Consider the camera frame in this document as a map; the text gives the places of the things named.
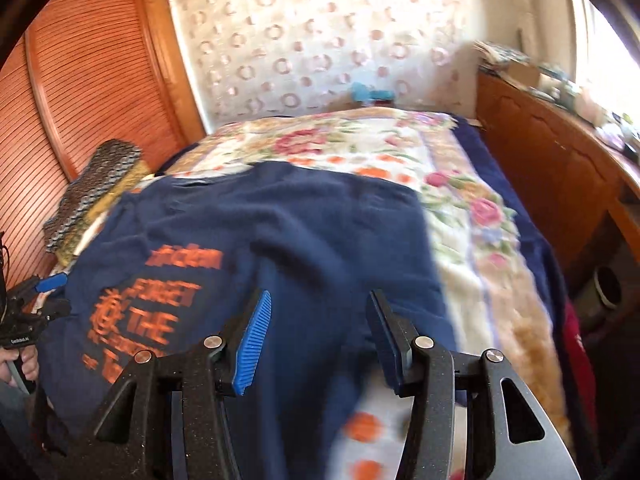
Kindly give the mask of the person's left hand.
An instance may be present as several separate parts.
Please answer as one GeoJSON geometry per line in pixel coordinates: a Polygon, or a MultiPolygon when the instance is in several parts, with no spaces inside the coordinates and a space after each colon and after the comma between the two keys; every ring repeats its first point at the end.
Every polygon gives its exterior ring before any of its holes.
{"type": "Polygon", "coordinates": [[[16,387],[16,381],[9,370],[9,363],[22,361],[22,372],[27,380],[35,382],[39,375],[38,351],[35,346],[21,349],[0,349],[0,379],[5,384],[16,387]]]}

